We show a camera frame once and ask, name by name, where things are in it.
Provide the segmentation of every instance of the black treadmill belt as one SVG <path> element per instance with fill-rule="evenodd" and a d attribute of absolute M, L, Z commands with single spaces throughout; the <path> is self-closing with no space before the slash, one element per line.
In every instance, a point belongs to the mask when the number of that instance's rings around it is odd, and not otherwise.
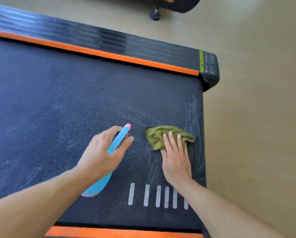
<path fill-rule="evenodd" d="M 193 77 L 0 39 L 0 198 L 73 168 L 92 136 L 130 123 L 134 143 L 107 186 L 95 197 L 79 197 L 59 222 L 201 230 L 202 222 L 191 207 L 184 208 L 180 195 L 173 208 L 161 154 L 152 150 L 144 129 L 174 125 L 194 134 L 192 175 L 205 186 L 202 92 Z M 135 191 L 129 205 L 131 183 Z"/>

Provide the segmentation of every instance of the orange side rail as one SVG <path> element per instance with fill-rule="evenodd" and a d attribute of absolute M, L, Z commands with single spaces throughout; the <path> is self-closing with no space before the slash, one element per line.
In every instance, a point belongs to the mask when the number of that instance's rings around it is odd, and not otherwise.
<path fill-rule="evenodd" d="M 202 234 L 53 226 L 45 236 L 76 238 L 203 238 Z"/>
<path fill-rule="evenodd" d="M 125 62 L 140 64 L 140 65 L 145 65 L 145 66 L 154 67 L 154 68 L 166 69 L 166 70 L 175 71 L 175 72 L 179 72 L 179 73 L 185 73 L 185 74 L 190 74 L 190 75 L 195 75 L 195 76 L 199 75 L 198 70 L 177 67 L 174 65 L 144 60 L 144 59 L 140 59 L 140 58 L 128 57 L 128 56 L 124 56 L 124 55 L 120 55 L 120 54 L 104 52 L 104 51 L 86 48 L 86 47 L 79 47 L 79 46 L 66 44 L 66 43 L 60 43 L 60 42 L 56 42 L 56 41 L 50 41 L 50 40 L 45 40 L 45 39 L 40 39 L 40 38 L 35 38 L 35 37 L 30 37 L 30 36 L 23 36 L 23 35 L 19 35 L 19 34 L 15 34 L 15 33 L 10 33 L 10 32 L 0 31 L 0 37 L 14 39 L 14 40 L 18 40 L 18 41 L 30 42 L 30 43 L 34 43 L 34 44 L 40 44 L 40 45 L 48 46 L 48 47 L 60 48 L 60 49 L 68 50 L 68 51 L 90 54 L 90 55 L 94 55 L 94 56 L 100 56 L 100 57 L 104 57 L 104 58 L 115 59 L 115 60 L 119 60 L 119 61 L 125 61 Z"/>

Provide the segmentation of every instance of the white stripe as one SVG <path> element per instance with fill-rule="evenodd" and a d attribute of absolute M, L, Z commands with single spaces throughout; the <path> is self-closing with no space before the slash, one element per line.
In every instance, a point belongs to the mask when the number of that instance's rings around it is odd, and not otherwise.
<path fill-rule="evenodd" d="M 174 209 L 177 208 L 177 202 L 178 202 L 178 191 L 177 191 L 175 188 L 173 188 L 172 207 L 173 207 Z"/>
<path fill-rule="evenodd" d="M 166 186 L 165 193 L 164 193 L 164 207 L 169 207 L 169 186 Z"/>
<path fill-rule="evenodd" d="M 156 207 L 160 207 L 160 200 L 161 200 L 161 186 L 157 186 L 157 197 L 156 197 Z"/>
<path fill-rule="evenodd" d="M 131 183 L 130 189 L 129 189 L 128 205 L 132 205 L 132 203 L 134 201 L 134 192 L 135 192 L 135 184 Z"/>
<path fill-rule="evenodd" d="M 186 199 L 184 199 L 184 208 L 187 210 L 189 208 L 189 203 Z"/>
<path fill-rule="evenodd" d="M 143 200 L 143 205 L 144 206 L 148 206 L 148 201 L 149 201 L 149 189 L 150 189 L 150 185 L 146 184 L 146 188 L 145 188 L 145 197 Z"/>

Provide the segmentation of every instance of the green microfiber towel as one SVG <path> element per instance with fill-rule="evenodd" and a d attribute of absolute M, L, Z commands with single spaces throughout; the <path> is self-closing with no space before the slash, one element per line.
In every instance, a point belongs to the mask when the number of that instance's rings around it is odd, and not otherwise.
<path fill-rule="evenodd" d="M 169 132 L 172 131 L 175 141 L 177 142 L 177 135 L 180 134 L 182 137 L 183 147 L 185 142 L 193 143 L 195 137 L 185 132 L 184 130 L 174 127 L 174 126 L 157 126 L 157 127 L 148 127 L 145 129 L 146 138 L 149 144 L 152 146 L 153 150 L 166 149 L 163 143 L 163 134 L 168 136 Z"/>

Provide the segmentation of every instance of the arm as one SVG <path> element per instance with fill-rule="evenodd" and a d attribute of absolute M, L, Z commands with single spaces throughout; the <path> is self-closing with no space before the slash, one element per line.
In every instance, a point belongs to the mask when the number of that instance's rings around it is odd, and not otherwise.
<path fill-rule="evenodd" d="M 222 199 L 192 180 L 187 146 L 183 148 L 178 135 L 163 135 L 166 151 L 162 150 L 162 169 L 167 181 L 188 200 L 213 238 L 284 238 L 271 227 L 242 212 L 235 205 Z"/>
<path fill-rule="evenodd" d="M 94 136 L 72 170 L 0 199 L 0 238 L 43 237 L 78 196 L 117 168 L 134 140 L 127 137 L 109 155 L 106 151 L 121 129 L 114 126 Z"/>

